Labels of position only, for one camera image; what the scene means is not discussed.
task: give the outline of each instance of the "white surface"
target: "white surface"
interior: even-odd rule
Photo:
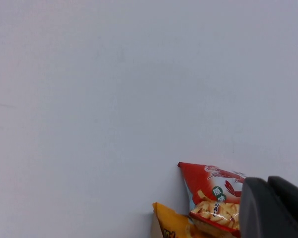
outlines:
[[[298,0],[0,0],[0,238],[146,237],[179,161],[298,185]]]

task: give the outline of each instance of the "chip bag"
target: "chip bag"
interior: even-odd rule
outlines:
[[[200,232],[190,218],[176,214],[175,211],[157,202],[152,206],[159,220],[163,238],[210,238]]]
[[[190,217],[239,237],[239,203],[245,175],[216,166],[183,162],[178,166],[189,194]]]

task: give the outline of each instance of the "red snack bag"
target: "red snack bag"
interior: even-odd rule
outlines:
[[[216,166],[180,162],[190,199],[190,216],[239,236],[239,202],[245,175]]]

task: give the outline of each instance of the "plastic packaging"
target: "plastic packaging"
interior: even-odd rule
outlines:
[[[180,162],[190,200],[190,216],[239,235],[239,203],[244,174],[216,166]]]
[[[157,202],[152,206],[159,220],[163,238],[211,238],[200,232],[189,217],[179,215]]]

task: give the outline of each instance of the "black object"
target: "black object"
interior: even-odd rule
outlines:
[[[239,222],[242,238],[298,238],[298,187],[281,177],[246,178]]]

